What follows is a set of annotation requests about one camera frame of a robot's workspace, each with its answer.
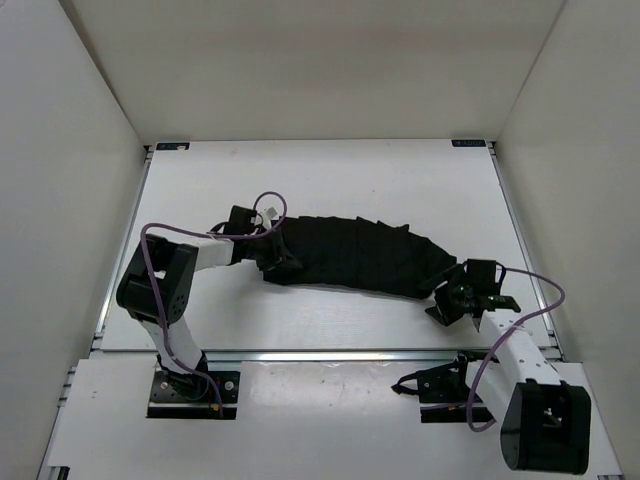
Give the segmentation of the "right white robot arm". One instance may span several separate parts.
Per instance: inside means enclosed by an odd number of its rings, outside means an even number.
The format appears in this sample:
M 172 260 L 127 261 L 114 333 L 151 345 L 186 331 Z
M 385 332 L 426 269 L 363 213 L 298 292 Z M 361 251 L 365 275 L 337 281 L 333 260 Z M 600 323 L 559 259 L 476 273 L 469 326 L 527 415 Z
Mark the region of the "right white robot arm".
M 461 417 L 471 431 L 499 430 L 506 465 L 514 471 L 584 474 L 589 465 L 592 403 L 568 383 L 526 331 L 522 314 L 501 288 L 510 268 L 469 259 L 433 281 L 428 314 L 443 326 L 465 317 L 489 342 L 485 353 L 461 350 L 438 367 L 401 377 L 391 389 L 418 397 L 424 417 Z

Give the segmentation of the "black pleated skirt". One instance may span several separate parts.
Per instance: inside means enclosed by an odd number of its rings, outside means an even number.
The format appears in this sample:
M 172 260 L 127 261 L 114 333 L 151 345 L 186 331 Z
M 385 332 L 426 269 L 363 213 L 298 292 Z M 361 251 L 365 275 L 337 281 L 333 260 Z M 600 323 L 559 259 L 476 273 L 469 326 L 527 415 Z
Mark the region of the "black pleated skirt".
M 361 217 L 287 218 L 281 226 L 294 265 L 263 272 L 269 283 L 324 285 L 425 299 L 457 265 L 455 256 L 407 225 Z

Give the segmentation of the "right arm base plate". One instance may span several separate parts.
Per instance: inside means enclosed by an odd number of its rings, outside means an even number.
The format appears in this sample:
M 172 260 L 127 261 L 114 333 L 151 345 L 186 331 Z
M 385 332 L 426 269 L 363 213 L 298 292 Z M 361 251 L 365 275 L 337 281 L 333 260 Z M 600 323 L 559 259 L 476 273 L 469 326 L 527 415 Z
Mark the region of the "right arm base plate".
M 421 422 L 466 423 L 470 387 L 480 362 L 469 366 L 442 365 L 401 377 L 391 386 L 398 395 L 416 396 L 421 404 Z M 471 419 L 478 431 L 497 426 L 506 413 L 514 383 L 497 364 L 491 363 L 476 387 Z

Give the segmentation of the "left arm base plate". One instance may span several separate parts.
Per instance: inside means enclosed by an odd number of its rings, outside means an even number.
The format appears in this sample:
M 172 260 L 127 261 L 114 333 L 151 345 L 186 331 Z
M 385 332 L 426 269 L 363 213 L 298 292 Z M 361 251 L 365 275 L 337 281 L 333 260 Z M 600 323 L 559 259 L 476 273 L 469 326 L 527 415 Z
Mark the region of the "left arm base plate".
M 160 366 L 155 367 L 150 387 L 146 416 L 150 419 L 235 420 L 240 390 L 241 372 L 212 370 L 209 376 L 216 383 L 220 399 L 204 379 L 187 385 Z

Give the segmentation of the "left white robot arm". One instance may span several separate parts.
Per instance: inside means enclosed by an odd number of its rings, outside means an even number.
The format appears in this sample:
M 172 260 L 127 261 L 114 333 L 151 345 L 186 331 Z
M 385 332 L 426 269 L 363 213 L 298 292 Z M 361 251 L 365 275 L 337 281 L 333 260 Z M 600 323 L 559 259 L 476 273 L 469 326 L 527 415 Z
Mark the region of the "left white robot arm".
M 151 337 L 166 382 L 188 401 L 223 405 L 219 383 L 185 319 L 195 274 L 243 260 L 265 270 L 298 268 L 284 245 L 286 214 L 234 206 L 227 221 L 206 232 L 157 222 L 142 227 L 116 302 Z

